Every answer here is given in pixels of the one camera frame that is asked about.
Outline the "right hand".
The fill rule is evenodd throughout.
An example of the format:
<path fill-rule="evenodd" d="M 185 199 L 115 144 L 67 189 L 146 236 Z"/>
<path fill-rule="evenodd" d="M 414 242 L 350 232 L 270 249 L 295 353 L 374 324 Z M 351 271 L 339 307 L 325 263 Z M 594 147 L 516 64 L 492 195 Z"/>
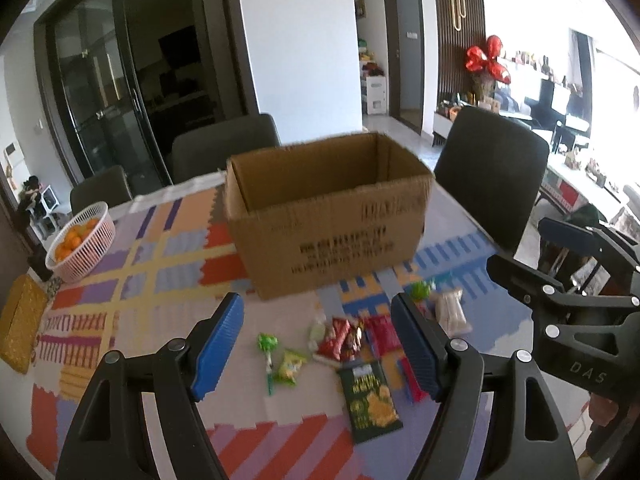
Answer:
<path fill-rule="evenodd" d="M 595 393 L 590 394 L 589 417 L 600 427 L 606 427 L 617 416 L 620 407 L 612 400 L 602 398 Z"/>

